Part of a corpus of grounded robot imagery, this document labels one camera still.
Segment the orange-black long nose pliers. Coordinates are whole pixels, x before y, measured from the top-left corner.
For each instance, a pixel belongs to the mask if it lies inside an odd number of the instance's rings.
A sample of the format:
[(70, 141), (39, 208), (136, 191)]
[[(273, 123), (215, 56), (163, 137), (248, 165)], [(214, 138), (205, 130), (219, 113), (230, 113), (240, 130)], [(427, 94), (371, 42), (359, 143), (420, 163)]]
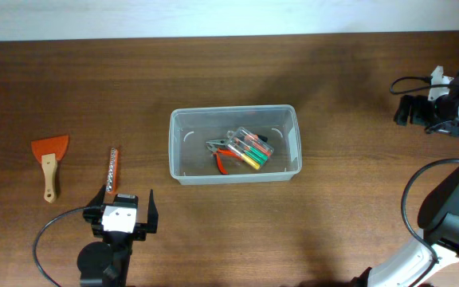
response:
[[(257, 138), (259, 138), (260, 140), (266, 143), (269, 140), (266, 136), (263, 136), (263, 135), (257, 135)], [(228, 139), (225, 138), (225, 139), (218, 139), (218, 140), (208, 140), (206, 141), (206, 144), (212, 144), (214, 146), (222, 147), (222, 146), (225, 146), (227, 142), (228, 142)]]

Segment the clear case coloured tubes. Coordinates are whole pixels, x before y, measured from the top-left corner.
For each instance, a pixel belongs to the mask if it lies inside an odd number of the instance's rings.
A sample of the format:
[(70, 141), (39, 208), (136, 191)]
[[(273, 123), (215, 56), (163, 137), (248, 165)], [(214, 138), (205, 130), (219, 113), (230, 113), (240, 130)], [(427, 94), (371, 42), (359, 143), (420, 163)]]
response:
[(268, 143), (257, 138), (256, 133), (240, 127), (236, 131), (228, 131), (225, 145), (230, 151), (241, 158), (256, 171), (259, 171), (272, 157), (274, 149)]

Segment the small red-handled pliers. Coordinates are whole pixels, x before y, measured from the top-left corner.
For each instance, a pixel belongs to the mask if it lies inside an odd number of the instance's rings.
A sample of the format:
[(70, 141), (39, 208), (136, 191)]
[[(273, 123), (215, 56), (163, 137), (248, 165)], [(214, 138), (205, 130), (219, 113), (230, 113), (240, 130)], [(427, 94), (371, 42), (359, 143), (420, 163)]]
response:
[(232, 159), (233, 161), (241, 162), (241, 158), (230, 151), (225, 145), (215, 145), (208, 143), (206, 148), (211, 152), (212, 156), (215, 158), (215, 163), (217, 164), (218, 171), (222, 175), (228, 175), (228, 171), (225, 169), (222, 161), (222, 156)]

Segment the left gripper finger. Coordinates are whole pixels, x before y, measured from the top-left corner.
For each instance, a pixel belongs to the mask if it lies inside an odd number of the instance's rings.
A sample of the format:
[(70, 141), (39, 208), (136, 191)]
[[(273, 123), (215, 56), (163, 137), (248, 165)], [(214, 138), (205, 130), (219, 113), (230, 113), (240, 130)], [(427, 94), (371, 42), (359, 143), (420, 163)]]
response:
[(103, 185), (96, 195), (89, 201), (87, 206), (102, 206), (104, 204), (104, 196), (106, 193), (106, 186)]
[(147, 224), (157, 224), (159, 222), (159, 212), (155, 205), (154, 191), (150, 189), (148, 208), (147, 208)]

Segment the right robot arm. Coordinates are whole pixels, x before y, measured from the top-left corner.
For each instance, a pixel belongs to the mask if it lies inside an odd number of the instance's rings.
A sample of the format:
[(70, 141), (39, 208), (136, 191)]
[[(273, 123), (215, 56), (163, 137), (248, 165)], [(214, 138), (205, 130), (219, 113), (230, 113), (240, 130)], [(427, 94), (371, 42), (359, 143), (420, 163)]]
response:
[[(459, 137), (459, 68), (455, 77), (444, 74), (441, 66), (427, 77), (428, 95), (419, 88), (400, 91), (394, 122), (419, 125), (425, 133)], [(415, 180), (430, 168), (456, 164), (456, 169), (425, 198), (414, 230), (406, 214), (406, 201)], [(411, 239), (381, 265), (367, 268), (351, 280), (353, 286), (421, 286), (448, 265), (459, 262), (459, 158), (440, 159), (417, 170), (409, 179), (400, 202), (403, 223)]]

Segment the orange socket bit rail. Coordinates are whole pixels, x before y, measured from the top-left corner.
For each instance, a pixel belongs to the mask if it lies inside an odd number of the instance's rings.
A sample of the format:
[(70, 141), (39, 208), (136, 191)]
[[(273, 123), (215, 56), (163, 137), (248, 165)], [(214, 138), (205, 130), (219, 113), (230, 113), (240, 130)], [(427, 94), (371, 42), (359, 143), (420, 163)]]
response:
[(106, 192), (110, 195), (116, 193), (118, 159), (119, 151), (117, 148), (113, 147), (110, 152), (110, 158), (108, 163), (108, 176), (106, 180)]

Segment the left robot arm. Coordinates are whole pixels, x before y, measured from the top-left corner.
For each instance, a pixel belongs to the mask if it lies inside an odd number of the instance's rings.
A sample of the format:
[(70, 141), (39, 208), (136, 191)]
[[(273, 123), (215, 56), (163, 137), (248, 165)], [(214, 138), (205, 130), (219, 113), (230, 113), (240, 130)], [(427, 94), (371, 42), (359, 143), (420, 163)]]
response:
[(125, 286), (133, 243), (144, 242), (158, 229), (159, 212), (152, 191), (145, 223), (137, 221), (138, 196), (117, 194), (113, 202), (106, 203), (105, 195), (106, 186), (102, 186), (83, 210), (83, 219), (100, 240), (87, 244), (78, 254), (76, 263), (82, 286)]

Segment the orange scraper wooden handle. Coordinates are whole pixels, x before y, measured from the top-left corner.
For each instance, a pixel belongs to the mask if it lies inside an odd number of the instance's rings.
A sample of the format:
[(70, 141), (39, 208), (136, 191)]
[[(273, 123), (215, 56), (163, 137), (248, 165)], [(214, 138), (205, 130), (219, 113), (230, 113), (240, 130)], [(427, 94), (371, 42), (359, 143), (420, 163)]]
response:
[(56, 174), (58, 163), (64, 157), (69, 136), (55, 136), (31, 142), (35, 159), (40, 163), (45, 180), (44, 200), (53, 203), (57, 199)]

